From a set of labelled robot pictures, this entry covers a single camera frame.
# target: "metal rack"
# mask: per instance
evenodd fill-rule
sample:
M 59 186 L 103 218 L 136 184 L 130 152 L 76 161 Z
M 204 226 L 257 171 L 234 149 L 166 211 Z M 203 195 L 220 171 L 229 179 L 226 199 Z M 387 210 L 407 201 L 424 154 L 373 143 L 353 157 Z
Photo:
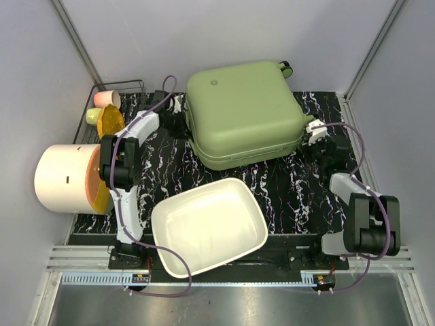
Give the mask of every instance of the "metal rack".
M 136 98 L 139 101 L 139 107 L 145 104 L 145 83 L 142 79 L 95 84 L 90 89 L 88 100 L 86 101 L 86 105 L 84 107 L 79 126 L 77 127 L 77 131 L 75 132 L 73 144 L 78 143 L 78 139 L 81 139 L 81 141 L 79 142 L 81 144 L 97 144 L 100 142 L 95 126 L 90 126 L 86 123 L 86 111 L 89 108 L 93 107 L 93 102 L 91 101 L 91 99 L 94 97 L 95 93 L 97 93 L 101 88 L 104 88 L 106 90 L 117 90 L 120 93 L 121 97 L 126 96 L 127 94 L 139 93 L 139 97 Z

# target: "pink cup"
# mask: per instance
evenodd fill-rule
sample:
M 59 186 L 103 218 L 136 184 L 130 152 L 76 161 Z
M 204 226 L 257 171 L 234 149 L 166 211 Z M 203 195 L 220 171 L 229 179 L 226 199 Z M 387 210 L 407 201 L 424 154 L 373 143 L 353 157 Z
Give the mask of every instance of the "pink cup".
M 94 95 L 95 107 L 104 109 L 109 104 L 121 108 L 121 96 L 115 90 L 106 90 L 104 92 L 98 92 Z

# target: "suitcase wheel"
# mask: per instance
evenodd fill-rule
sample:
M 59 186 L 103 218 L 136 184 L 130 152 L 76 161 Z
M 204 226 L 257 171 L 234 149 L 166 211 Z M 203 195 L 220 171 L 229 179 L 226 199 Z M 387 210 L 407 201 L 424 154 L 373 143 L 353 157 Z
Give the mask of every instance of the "suitcase wheel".
M 279 65 L 281 66 L 281 72 L 283 73 L 284 78 L 288 78 L 293 75 L 293 68 L 291 68 L 287 61 L 281 61 Z

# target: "white plastic tray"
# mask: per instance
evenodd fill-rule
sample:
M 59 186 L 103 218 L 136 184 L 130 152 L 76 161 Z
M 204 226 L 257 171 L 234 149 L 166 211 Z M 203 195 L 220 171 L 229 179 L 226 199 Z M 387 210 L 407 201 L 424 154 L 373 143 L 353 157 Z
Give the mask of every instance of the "white plastic tray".
M 174 250 L 197 275 L 259 249 L 267 227 L 253 194 L 240 180 L 223 179 L 159 202 L 151 214 L 156 245 Z M 174 255 L 158 250 L 165 270 L 188 277 Z

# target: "gray wall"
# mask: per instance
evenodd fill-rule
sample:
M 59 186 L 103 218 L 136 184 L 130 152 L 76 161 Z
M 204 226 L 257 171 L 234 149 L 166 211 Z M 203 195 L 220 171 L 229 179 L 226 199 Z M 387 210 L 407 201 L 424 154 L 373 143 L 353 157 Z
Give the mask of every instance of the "gray wall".
M 293 90 L 344 92 L 394 0 L 63 0 L 105 81 L 288 60 Z
M 72 142 L 92 83 L 47 0 L 2 2 L 0 48 L 0 323 L 23 326 L 72 216 L 39 203 L 33 175 L 47 147 Z
M 435 2 L 409 1 L 351 104 L 382 192 L 401 203 L 411 250 L 435 317 Z

